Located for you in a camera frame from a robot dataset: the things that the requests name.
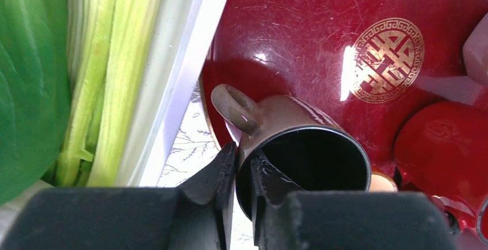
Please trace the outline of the round red lacquer tray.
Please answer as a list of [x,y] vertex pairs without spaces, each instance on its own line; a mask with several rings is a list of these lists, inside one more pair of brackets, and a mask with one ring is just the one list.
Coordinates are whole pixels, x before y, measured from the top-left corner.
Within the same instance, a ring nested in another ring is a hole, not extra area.
[[203,67],[204,98],[221,144],[236,141],[211,101],[230,85],[253,101],[296,97],[329,115],[366,151],[371,173],[418,192],[445,216],[456,246],[487,245],[486,218],[462,220],[403,178],[394,144],[425,107],[450,101],[487,113],[487,88],[462,48],[487,0],[227,0]]

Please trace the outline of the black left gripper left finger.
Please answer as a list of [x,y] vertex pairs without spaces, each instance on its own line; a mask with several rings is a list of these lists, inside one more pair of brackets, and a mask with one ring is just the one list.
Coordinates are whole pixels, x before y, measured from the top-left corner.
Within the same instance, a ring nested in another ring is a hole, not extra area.
[[174,188],[49,188],[2,249],[228,249],[237,147],[227,143]]

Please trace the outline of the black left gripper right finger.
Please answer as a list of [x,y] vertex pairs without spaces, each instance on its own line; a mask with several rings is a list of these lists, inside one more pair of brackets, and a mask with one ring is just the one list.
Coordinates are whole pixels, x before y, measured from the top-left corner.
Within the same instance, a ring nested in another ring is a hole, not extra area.
[[445,216],[418,192],[303,191],[262,152],[250,160],[259,249],[455,249]]

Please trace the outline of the red glossy mug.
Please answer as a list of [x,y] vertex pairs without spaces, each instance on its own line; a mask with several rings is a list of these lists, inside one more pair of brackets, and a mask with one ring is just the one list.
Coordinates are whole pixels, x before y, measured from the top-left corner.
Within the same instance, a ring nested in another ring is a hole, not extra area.
[[486,218],[486,112],[450,101],[429,105],[401,128],[394,158],[405,180],[462,220]]

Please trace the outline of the small orange cup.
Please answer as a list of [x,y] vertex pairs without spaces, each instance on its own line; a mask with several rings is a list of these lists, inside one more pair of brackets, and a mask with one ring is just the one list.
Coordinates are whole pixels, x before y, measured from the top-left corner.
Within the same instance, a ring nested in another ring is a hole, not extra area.
[[372,172],[369,192],[397,192],[396,182],[381,172]]

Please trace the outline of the brown small mug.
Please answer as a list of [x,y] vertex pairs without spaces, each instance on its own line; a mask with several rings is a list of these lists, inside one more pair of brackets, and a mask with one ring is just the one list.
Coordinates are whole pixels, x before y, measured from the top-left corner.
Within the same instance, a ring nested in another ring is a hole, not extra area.
[[369,190],[372,169],[366,151],[320,109],[287,95],[255,102],[227,84],[213,89],[211,101],[234,128],[237,198],[247,217],[251,217],[250,161],[259,151],[306,191]]

